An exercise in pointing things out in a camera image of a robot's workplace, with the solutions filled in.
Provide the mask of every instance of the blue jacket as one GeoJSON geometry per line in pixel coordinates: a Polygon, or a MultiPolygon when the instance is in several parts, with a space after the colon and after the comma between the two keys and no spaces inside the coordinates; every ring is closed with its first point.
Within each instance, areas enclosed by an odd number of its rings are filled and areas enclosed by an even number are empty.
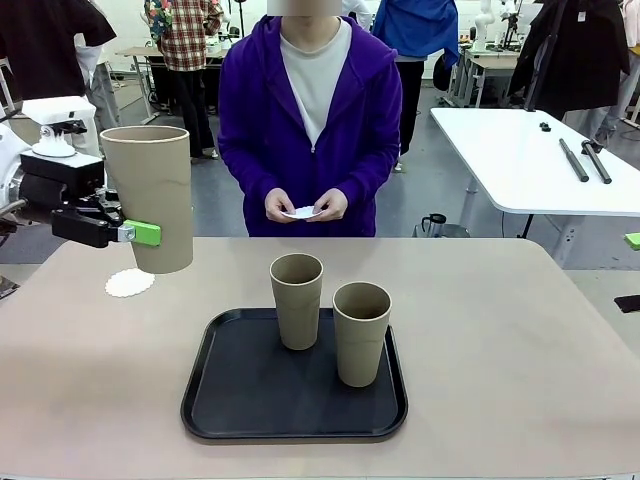
{"type": "Polygon", "coordinates": [[[373,34],[400,55],[425,58],[444,48],[458,61],[458,9],[453,0],[382,0],[373,34]]]}
{"type": "Polygon", "coordinates": [[[375,235],[375,195],[398,158],[400,77],[395,52],[351,19],[351,48],[315,149],[304,128],[280,52],[280,17],[264,17],[227,54],[220,78],[220,154],[245,194],[250,236],[375,235]],[[282,188],[295,207],[327,190],[349,201],[342,220],[279,224],[264,200],[282,188]]]}

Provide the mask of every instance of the black pants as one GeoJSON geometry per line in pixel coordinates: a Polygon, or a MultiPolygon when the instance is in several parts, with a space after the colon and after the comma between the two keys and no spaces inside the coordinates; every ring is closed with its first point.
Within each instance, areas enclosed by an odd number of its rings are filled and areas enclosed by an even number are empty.
{"type": "Polygon", "coordinates": [[[215,146],[207,117],[204,82],[202,81],[203,73],[204,70],[171,72],[173,93],[182,110],[184,128],[189,132],[192,157],[200,157],[203,148],[215,146]]]}
{"type": "Polygon", "coordinates": [[[424,62],[397,62],[402,82],[402,115],[400,116],[400,155],[409,151],[418,115],[418,101],[424,62]]]}

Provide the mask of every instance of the plastic tray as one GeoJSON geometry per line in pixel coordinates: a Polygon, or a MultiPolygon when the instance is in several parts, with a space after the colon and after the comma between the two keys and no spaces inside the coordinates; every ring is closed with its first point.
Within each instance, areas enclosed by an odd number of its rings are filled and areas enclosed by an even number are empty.
{"type": "Polygon", "coordinates": [[[333,311],[320,310],[318,341],[282,345],[275,309],[231,310],[205,331],[182,402],[194,435],[213,440],[380,438],[404,422],[408,403],[391,327],[376,381],[338,377],[333,311]]]}

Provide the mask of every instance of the black device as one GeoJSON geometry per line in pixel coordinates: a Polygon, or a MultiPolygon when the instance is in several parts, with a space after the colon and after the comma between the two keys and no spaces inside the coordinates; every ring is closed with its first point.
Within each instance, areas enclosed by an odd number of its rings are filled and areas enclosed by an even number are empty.
{"type": "Polygon", "coordinates": [[[582,168],[582,165],[576,158],[575,154],[571,151],[571,149],[567,145],[567,142],[565,142],[562,138],[560,139],[560,146],[562,147],[562,151],[567,157],[567,160],[569,160],[569,164],[571,164],[571,168],[573,168],[573,171],[576,172],[578,179],[581,182],[588,182],[589,176],[587,175],[587,172],[584,171],[584,168],[582,168]]]}
{"type": "Polygon", "coordinates": [[[640,295],[628,295],[613,299],[622,313],[632,313],[640,311],[640,295]]]}
{"type": "Polygon", "coordinates": [[[609,172],[607,172],[607,169],[604,168],[604,165],[602,165],[600,157],[598,157],[598,153],[602,151],[602,148],[602,145],[592,140],[585,140],[584,142],[582,142],[582,154],[586,154],[589,156],[589,158],[593,162],[593,165],[596,167],[596,170],[598,171],[598,174],[600,175],[602,181],[606,185],[609,185],[612,182],[611,177],[609,176],[609,172]]]}

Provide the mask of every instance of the hand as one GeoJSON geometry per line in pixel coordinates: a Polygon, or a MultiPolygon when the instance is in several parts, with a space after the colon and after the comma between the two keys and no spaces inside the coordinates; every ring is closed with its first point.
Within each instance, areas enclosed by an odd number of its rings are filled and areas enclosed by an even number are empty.
{"type": "Polygon", "coordinates": [[[307,222],[331,222],[341,220],[347,211],[349,200],[344,193],[337,188],[332,188],[320,197],[313,206],[313,213],[322,212],[320,215],[310,218],[307,222]]]}
{"type": "Polygon", "coordinates": [[[296,209],[289,200],[289,196],[281,188],[274,188],[267,194],[264,199],[264,208],[267,212],[267,218],[272,222],[291,223],[296,221],[295,218],[289,218],[282,214],[284,209],[293,215],[296,213],[296,209]]]}

